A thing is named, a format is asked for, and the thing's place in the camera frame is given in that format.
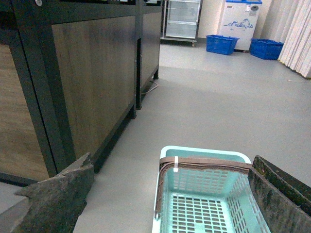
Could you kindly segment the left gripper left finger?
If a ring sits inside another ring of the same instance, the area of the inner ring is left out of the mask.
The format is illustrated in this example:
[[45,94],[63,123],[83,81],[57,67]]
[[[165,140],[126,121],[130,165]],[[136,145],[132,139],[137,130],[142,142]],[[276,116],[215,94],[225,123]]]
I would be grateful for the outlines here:
[[22,200],[2,212],[2,233],[71,233],[94,183],[94,164],[86,153],[54,177],[16,191]]

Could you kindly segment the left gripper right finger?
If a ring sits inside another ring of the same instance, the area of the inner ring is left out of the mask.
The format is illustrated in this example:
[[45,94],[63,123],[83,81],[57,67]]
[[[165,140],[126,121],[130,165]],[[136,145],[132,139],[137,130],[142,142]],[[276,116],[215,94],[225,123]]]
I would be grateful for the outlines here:
[[311,188],[261,156],[248,172],[252,194],[272,233],[311,231]]

